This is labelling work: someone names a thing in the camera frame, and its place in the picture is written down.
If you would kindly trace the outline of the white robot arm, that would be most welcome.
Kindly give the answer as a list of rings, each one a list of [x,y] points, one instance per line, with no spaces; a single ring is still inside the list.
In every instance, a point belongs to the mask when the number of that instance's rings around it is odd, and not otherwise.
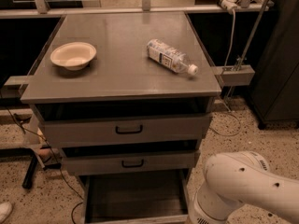
[[[269,171],[253,151],[220,153],[204,165],[204,183],[189,204],[192,224],[225,224],[245,204],[299,224],[299,181]]]

